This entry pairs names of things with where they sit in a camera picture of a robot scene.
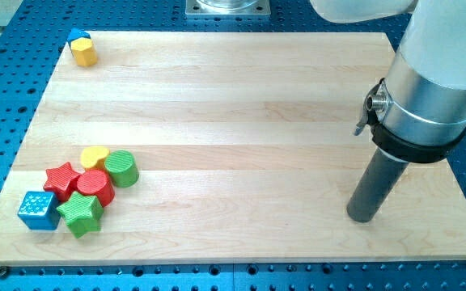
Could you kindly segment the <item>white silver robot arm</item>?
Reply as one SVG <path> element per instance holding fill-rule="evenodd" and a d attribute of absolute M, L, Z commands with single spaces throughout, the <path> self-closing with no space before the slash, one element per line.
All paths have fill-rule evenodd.
<path fill-rule="evenodd" d="M 466 0 L 311 0 L 334 23 L 411 13 L 388 74 L 366 97 L 355 134 L 408 162 L 445 158 L 466 128 Z"/>

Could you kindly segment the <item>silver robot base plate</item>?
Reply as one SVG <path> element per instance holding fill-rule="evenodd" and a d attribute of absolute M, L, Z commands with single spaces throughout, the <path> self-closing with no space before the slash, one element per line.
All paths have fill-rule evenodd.
<path fill-rule="evenodd" d="M 185 14 L 191 16 L 269 15 L 270 0 L 186 0 Z"/>

